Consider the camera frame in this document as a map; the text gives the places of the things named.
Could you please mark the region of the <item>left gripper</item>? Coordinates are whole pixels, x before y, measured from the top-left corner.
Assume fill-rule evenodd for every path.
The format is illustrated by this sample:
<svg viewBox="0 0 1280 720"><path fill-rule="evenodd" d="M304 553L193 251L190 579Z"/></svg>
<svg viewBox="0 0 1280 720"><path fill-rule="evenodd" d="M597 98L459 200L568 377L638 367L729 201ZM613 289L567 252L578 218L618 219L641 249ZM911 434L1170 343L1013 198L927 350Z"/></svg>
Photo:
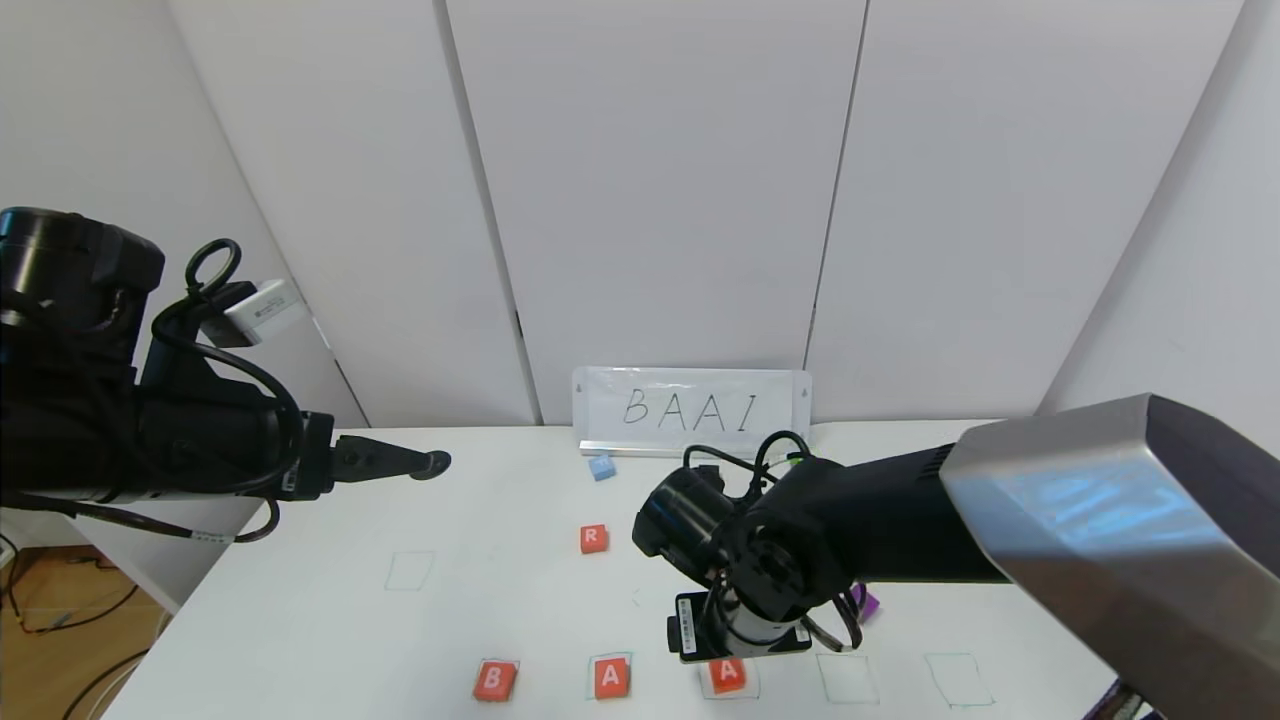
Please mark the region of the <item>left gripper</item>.
<svg viewBox="0 0 1280 720"><path fill-rule="evenodd" d="M360 436L339 436L330 448L333 416L301 416L301 438L287 439L279 411L266 404L164 405L163 470L196 495L311 501L334 482L430 480L452 465L443 450L421 452Z"/></svg>

